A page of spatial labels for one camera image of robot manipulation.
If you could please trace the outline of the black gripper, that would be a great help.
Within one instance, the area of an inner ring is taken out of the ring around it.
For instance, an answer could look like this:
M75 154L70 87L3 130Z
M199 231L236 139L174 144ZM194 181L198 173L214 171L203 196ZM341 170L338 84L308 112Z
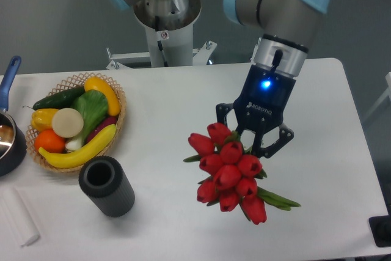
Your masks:
M233 103L216 105L217 122L228 127L227 117L233 111L239 137L244 130L255 132L250 154L257 158L272 157L294 138L293 130L283 123L283 111L295 82L293 78L252 65L239 97ZM275 127L279 128L279 138L262 147L264 135Z

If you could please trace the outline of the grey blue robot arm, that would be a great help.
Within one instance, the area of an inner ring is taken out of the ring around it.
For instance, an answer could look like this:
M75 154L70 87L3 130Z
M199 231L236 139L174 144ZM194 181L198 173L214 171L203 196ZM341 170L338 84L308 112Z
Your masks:
M194 65L193 25L200 0L110 0L133 8L147 36L153 67ZM283 111L330 0L223 0L225 16L242 26L262 28L254 59L239 97L216 106L225 123L236 115L237 132L254 133L251 153L269 158L293 138Z

